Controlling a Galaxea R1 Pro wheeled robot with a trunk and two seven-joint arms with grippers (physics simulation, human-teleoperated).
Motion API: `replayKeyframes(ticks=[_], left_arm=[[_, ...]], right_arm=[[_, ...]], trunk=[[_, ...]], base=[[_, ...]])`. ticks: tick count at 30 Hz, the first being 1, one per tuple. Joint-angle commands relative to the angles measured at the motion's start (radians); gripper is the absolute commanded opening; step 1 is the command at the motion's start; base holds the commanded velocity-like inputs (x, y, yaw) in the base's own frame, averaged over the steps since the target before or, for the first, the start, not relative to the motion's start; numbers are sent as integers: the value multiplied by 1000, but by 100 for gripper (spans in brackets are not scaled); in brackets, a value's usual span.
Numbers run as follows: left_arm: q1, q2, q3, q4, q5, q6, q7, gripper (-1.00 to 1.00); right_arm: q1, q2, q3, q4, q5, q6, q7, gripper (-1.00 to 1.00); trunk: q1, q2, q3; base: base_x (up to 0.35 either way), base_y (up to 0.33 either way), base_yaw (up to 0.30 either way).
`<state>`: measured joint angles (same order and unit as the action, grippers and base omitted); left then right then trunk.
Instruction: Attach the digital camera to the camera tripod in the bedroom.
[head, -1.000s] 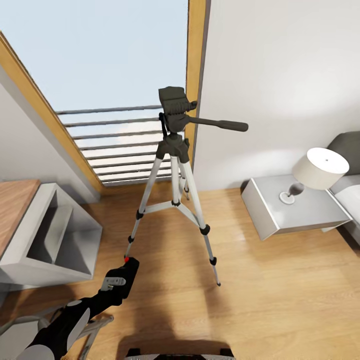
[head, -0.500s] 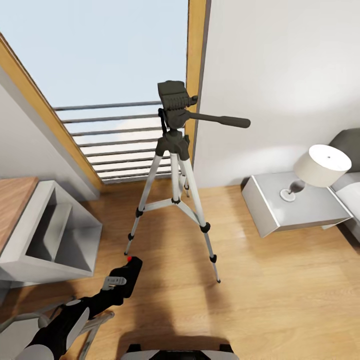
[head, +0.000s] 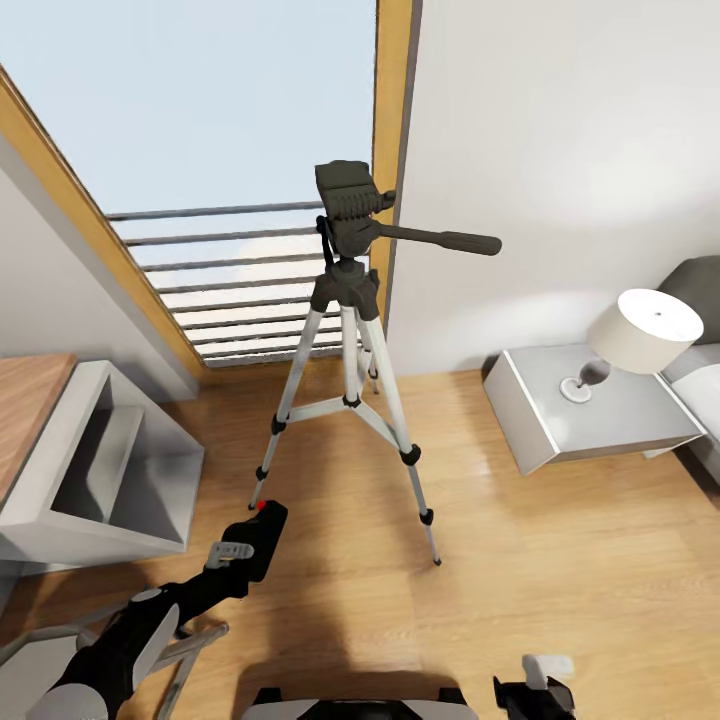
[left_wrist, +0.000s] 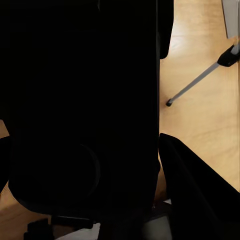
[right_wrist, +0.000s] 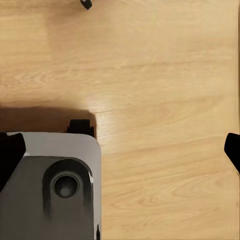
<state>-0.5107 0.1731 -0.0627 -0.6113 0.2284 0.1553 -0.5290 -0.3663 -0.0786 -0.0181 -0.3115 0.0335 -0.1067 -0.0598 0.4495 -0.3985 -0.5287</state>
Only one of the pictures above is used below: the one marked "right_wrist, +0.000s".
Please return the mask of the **camera tripod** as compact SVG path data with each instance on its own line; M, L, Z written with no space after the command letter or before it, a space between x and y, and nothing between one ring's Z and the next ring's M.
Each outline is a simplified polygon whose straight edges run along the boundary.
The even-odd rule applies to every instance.
M80 1L87 10L89 10L93 6L91 0L80 0Z

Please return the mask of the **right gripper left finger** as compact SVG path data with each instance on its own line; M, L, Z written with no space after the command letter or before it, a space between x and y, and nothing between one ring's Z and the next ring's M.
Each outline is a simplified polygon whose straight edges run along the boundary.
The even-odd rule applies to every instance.
M0 138L0 193L26 153L21 133Z

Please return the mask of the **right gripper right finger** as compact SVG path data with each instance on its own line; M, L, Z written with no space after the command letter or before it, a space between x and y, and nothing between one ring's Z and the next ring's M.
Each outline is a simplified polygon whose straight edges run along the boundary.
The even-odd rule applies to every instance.
M240 135L228 133L224 151L240 173Z

